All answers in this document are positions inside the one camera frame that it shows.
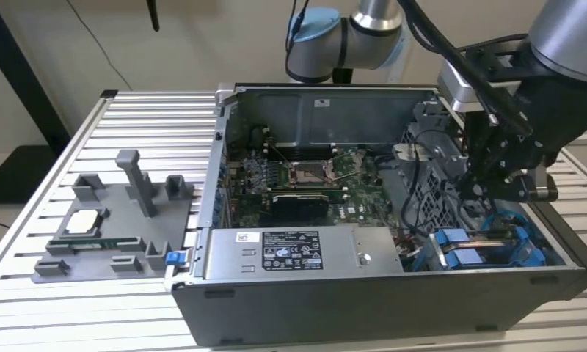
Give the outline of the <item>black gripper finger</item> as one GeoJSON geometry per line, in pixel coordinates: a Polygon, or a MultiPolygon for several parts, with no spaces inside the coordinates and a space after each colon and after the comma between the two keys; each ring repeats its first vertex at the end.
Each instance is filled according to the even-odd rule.
{"type": "Polygon", "coordinates": [[[468,169],[456,184],[462,199],[502,198],[502,178],[498,171],[500,158],[500,146],[482,147],[470,151],[468,169]]]}
{"type": "Polygon", "coordinates": [[[518,195],[522,202],[552,202],[558,199],[558,188],[543,166],[528,169],[515,180],[519,183],[518,195]]]}

